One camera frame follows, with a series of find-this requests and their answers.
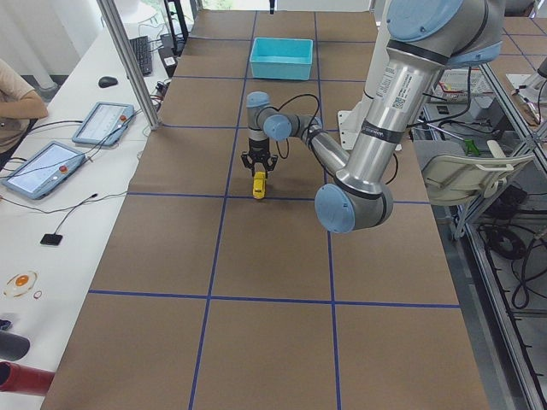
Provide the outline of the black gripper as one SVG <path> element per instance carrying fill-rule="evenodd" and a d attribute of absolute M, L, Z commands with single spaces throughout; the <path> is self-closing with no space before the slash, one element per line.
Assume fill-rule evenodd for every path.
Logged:
<path fill-rule="evenodd" d="M 262 164 L 265 173 L 273 171 L 277 165 L 278 156 L 272 155 L 269 151 L 244 151 L 241 159 L 245 168 L 256 172 L 256 164 Z"/>

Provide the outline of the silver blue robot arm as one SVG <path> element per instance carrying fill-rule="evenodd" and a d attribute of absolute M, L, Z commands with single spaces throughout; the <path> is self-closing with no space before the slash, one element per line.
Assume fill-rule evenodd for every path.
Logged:
<path fill-rule="evenodd" d="M 313 115 L 282 114 L 268 94 L 247 96 L 249 143 L 264 153 L 269 140 L 301 139 L 333 182 L 318 189 L 315 212 L 323 227 L 346 233 L 379 226 L 392 211 L 382 176 L 422 95 L 447 68 L 493 61 L 501 51 L 503 1 L 391 1 L 382 28 L 388 61 L 381 70 L 351 152 Z"/>

